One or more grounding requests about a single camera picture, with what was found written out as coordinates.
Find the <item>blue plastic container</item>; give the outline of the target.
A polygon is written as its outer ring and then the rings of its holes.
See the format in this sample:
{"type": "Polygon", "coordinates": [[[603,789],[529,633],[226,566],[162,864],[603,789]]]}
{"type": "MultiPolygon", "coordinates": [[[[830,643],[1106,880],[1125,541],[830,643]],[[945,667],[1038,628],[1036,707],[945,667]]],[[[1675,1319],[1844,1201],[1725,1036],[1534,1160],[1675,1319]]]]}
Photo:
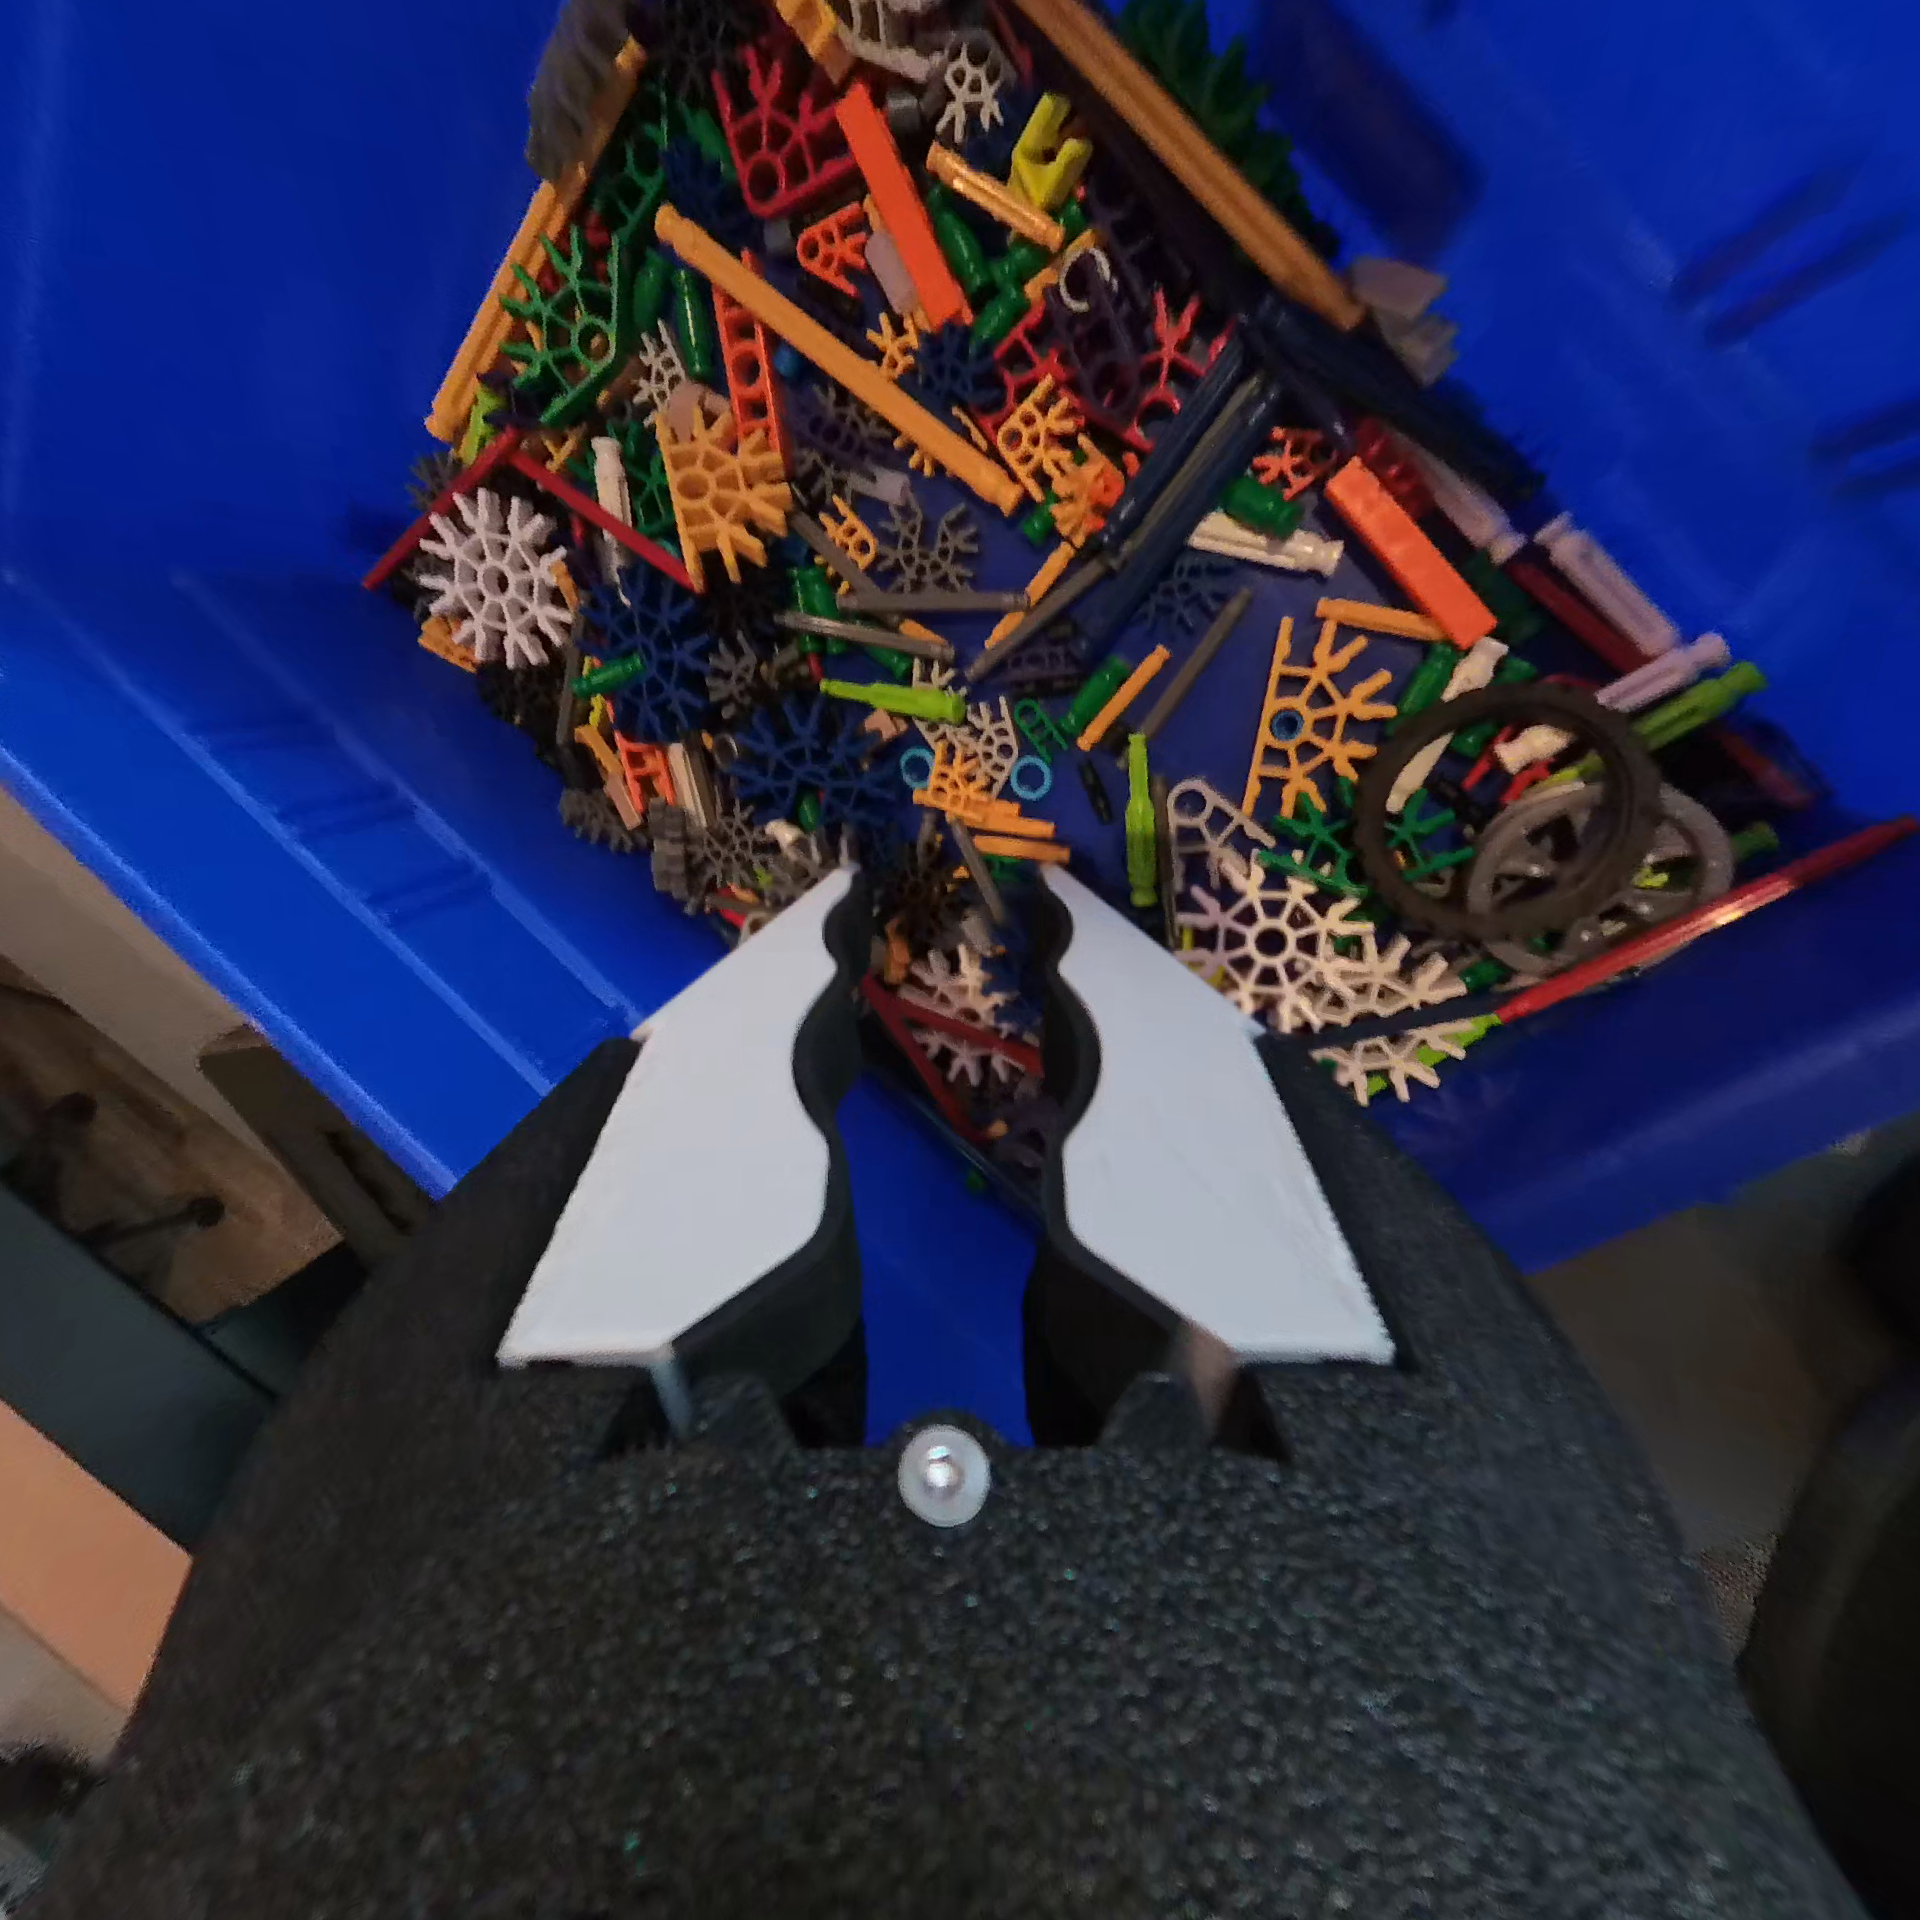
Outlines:
{"type": "MultiPolygon", "coordinates": [[[[5,782],[444,1190],[713,942],[362,579],[533,191],[550,5],[5,5],[5,782]]],[[[1353,245],[1838,823],[1915,811],[1915,5],[1248,27],[1353,245]]]]}

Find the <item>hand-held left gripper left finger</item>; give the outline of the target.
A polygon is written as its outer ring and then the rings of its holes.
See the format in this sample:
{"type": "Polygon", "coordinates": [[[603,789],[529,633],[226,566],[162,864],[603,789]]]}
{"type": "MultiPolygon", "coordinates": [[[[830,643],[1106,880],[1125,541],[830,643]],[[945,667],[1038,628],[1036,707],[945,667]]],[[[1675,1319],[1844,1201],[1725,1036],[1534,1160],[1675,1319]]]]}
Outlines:
{"type": "Polygon", "coordinates": [[[837,1110],[862,1060],[860,979],[862,868],[841,864],[643,1022],[502,1368],[820,1374],[851,1344],[837,1110]]]}

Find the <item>grey toy wheel rim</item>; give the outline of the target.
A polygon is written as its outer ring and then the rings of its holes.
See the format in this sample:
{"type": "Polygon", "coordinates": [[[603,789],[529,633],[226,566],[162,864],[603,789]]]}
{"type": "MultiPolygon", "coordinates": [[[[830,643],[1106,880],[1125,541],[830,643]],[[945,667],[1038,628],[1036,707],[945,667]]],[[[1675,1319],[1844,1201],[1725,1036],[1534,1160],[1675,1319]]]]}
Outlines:
{"type": "MultiPolygon", "coordinates": [[[[1701,803],[1670,783],[1662,787],[1659,804],[1657,831],[1622,891],[1581,918],[1522,939],[1481,934],[1484,948],[1516,975],[1555,975],[1724,895],[1738,868],[1728,831],[1701,803]]],[[[1467,868],[1465,905],[1489,916],[1504,905],[1553,891],[1603,831],[1603,808],[1601,783],[1529,789],[1480,836],[1477,856],[1467,868]]]]}

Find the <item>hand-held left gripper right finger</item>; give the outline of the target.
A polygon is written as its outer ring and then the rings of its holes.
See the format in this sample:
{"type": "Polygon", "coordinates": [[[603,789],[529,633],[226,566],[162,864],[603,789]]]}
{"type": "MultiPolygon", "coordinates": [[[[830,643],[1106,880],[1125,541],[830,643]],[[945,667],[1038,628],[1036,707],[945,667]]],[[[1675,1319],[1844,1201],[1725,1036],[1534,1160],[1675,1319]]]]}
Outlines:
{"type": "Polygon", "coordinates": [[[1237,1361],[1393,1361],[1261,1025],[1065,868],[1036,924],[1046,1247],[1237,1361]]]}

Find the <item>black rubber tire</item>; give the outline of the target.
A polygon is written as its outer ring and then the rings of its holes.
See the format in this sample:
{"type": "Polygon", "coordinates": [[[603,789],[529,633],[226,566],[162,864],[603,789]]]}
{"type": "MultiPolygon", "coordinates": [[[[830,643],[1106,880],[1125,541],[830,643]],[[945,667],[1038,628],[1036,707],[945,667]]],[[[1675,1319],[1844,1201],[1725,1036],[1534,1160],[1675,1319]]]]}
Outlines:
{"type": "Polygon", "coordinates": [[[1659,830],[1662,780],[1640,734],[1580,688],[1540,680],[1467,691],[1403,721],[1372,756],[1356,783],[1350,844],[1384,910],[1412,927],[1454,942],[1522,942],[1598,911],[1632,880],[1659,830]],[[1473,907],[1465,897],[1421,894],[1387,846],[1387,800],[1418,753],[1460,728],[1550,725],[1601,761],[1601,830],[1542,889],[1473,907]]]}

